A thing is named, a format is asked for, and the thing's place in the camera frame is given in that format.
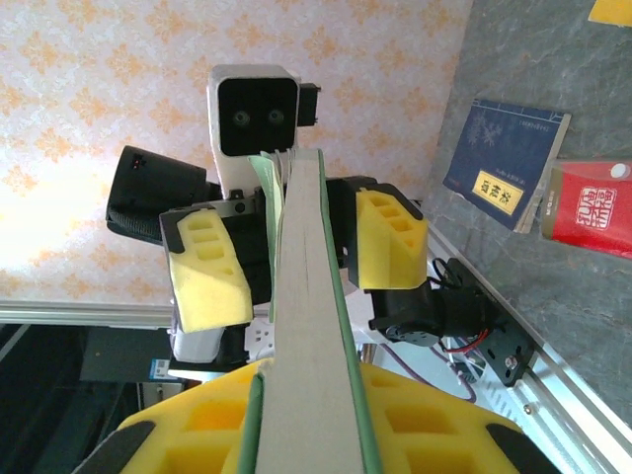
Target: yellow sticky note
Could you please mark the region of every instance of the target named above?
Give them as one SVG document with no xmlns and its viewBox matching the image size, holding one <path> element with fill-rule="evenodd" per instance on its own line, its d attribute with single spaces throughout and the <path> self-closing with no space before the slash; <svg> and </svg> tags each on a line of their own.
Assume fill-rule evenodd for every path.
<svg viewBox="0 0 632 474">
<path fill-rule="evenodd" d="M 489 173 L 481 171 L 472 193 L 509 215 L 514 213 L 524 191 Z"/>
<path fill-rule="evenodd" d="M 632 0 L 596 0 L 589 20 L 620 27 L 632 27 Z"/>
</svg>

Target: screw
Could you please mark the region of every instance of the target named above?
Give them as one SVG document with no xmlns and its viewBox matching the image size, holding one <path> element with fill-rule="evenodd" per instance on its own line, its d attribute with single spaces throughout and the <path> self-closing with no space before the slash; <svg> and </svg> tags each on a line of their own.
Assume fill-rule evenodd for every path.
<svg viewBox="0 0 632 474">
<path fill-rule="evenodd" d="M 505 359 L 505 367 L 509 370 L 514 370 L 517 367 L 517 358 L 515 358 L 515 355 L 510 355 Z"/>
</svg>

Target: black bracket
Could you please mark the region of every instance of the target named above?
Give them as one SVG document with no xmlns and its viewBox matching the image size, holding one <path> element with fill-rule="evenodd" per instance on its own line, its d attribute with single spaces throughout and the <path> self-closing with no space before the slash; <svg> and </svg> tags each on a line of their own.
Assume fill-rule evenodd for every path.
<svg viewBox="0 0 632 474">
<path fill-rule="evenodd" d="M 478 349 L 503 384 L 507 387 L 514 386 L 528 368 L 535 350 L 535 341 L 463 264 L 457 259 L 450 259 L 447 267 L 460 279 L 463 287 L 477 287 L 492 303 L 491 314 L 487 315 L 490 333 Z"/>
</svg>

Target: wallpaper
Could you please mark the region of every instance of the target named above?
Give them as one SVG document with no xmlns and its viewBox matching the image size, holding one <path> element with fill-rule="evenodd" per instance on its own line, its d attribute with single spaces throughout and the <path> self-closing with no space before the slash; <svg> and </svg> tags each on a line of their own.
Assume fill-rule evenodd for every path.
<svg viewBox="0 0 632 474">
<path fill-rule="evenodd" d="M 166 304 L 161 248 L 110 233 L 126 144 L 207 168 L 213 64 L 322 87 L 330 175 L 424 195 L 471 0 L 4 0 L 0 299 Z"/>
</svg>

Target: red wire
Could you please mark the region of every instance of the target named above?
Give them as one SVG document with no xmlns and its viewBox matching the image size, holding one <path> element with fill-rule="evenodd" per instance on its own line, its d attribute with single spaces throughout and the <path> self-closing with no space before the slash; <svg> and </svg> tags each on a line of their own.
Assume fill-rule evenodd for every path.
<svg viewBox="0 0 632 474">
<path fill-rule="evenodd" d="M 467 353 L 468 351 L 473 350 L 474 348 L 476 348 L 479 344 L 481 344 L 483 341 L 485 341 L 485 338 L 487 338 L 487 336 L 490 334 L 490 330 L 489 329 L 485 329 L 483 331 L 481 331 L 478 335 L 478 338 L 476 338 L 476 341 L 472 341 L 470 344 L 468 344 L 467 346 L 463 346 L 462 348 L 454 348 L 454 349 L 446 349 L 443 348 L 443 351 L 445 353 L 448 354 L 454 354 L 454 353 Z"/>
</svg>

